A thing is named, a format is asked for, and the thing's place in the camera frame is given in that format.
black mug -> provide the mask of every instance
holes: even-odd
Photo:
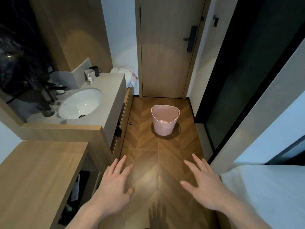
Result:
[[[99,73],[102,72],[102,70],[100,68],[98,68],[98,66],[91,66],[91,67],[89,67],[89,69],[94,70],[96,77],[99,77]]]

wooden floor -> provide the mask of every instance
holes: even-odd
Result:
[[[181,113],[171,135],[155,134],[151,107],[176,106]],[[196,185],[183,159],[193,161],[192,153],[203,157],[188,100],[135,97],[132,103],[121,157],[134,164],[126,189],[135,192],[117,215],[102,221],[111,229],[219,228],[215,212],[200,206],[180,185],[181,180]]]

bathroom sink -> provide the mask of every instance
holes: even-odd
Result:
[[[61,118],[66,120],[83,117],[96,109],[102,101],[102,92],[97,89],[85,89],[66,99],[58,110]]]

white bed sheet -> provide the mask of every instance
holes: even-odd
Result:
[[[305,166],[242,165],[221,179],[273,229],[305,228]]]

pink laundry basket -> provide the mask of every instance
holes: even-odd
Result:
[[[153,128],[160,136],[170,135],[180,115],[179,108],[170,105],[152,107]]]

